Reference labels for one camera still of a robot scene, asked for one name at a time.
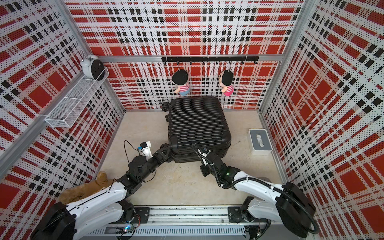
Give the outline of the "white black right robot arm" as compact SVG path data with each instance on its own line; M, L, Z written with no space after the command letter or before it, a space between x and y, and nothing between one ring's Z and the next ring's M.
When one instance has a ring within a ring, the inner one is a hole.
M291 233L301 238L309 233L320 233L319 224L314 218L316 207L295 184L273 184L252 177L238 168L227 166L213 151L195 144L192 149L202 161L203 176L213 175L220 188L245 192L273 205L264 219L273 216L275 221L282 222Z

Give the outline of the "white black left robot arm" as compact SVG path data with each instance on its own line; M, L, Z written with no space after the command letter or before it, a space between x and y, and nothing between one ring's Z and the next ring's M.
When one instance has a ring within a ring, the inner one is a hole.
M79 240L83 236L112 222L134 207L128 200L144 180L164 162L171 161L171 147L153 153L141 167L135 162L112 185L82 200L64 205L52 205L31 233L32 240Z

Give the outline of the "black ribbed hard-shell suitcase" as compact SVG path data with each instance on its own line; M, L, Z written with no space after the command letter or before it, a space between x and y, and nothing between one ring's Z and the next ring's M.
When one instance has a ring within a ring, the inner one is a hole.
M176 163L199 161L192 144L226 156L232 136L218 98L213 96L177 98L164 102L162 111L168 112L168 146L171 160Z

